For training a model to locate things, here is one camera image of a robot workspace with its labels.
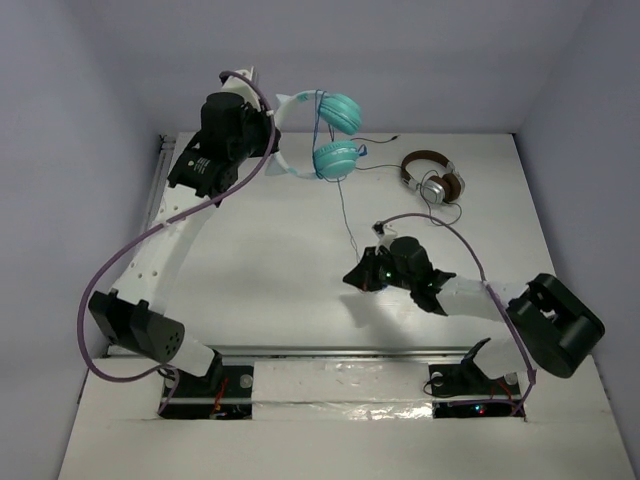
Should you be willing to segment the teal cat-ear headphones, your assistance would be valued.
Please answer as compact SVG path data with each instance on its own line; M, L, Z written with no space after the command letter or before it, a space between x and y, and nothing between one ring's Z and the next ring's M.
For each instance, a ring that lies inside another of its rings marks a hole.
M352 140L359 131L361 107L350 97L325 90L305 90L292 95L277 94L278 108L274 114L278 129L300 105L311 102L314 120L311 146L311 170L302 171L288 162L278 150L267 161L268 176L289 174L303 180L340 181L355 170L363 155Z

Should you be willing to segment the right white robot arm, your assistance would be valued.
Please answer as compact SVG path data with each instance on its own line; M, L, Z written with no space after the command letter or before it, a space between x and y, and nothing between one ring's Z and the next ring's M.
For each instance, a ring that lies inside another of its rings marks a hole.
M497 321L509 336L483 338L436 382L445 395L483 393L518 372L571 377L605 334L604 323L558 278L541 273L523 286L495 285L434 267L413 237L365 249L345 284L362 292L395 287L423 311L441 317Z

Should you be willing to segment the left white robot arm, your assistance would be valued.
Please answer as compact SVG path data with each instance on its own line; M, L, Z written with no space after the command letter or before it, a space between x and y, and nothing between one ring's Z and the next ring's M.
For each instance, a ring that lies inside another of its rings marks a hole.
M128 252L129 266L110 291L97 291L92 279L83 293L77 335L91 315L114 345L172 369L200 394L222 382L219 356L165 315L170 292L196 236L216 207L247 184L238 177L249 158L264 164L279 140L271 106L260 93L221 90L207 97L201 128L170 171L153 225L122 247L112 266Z

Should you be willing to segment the brown silver headphones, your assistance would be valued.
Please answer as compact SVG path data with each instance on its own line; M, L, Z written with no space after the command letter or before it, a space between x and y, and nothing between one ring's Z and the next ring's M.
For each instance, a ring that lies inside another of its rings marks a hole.
M443 168L443 173L436 173L426 180L418 181L407 169L416 161L438 164ZM432 204L453 204L465 190L465 182L453 162L445 155L433 150L417 150L406 155L400 164L400 179L408 189L418 192Z

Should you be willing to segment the aluminium rail frame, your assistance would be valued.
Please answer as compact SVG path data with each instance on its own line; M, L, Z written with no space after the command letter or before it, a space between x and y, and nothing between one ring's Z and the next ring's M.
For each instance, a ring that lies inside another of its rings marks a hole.
M552 262L514 140L508 135L371 135L344 181L240 170L248 184L180 225L182 189L159 205L159 232L115 286L217 347L441 349L502 338L506 327L422 312L401 290L362 293L343 282L389 220L434 266L523 284Z

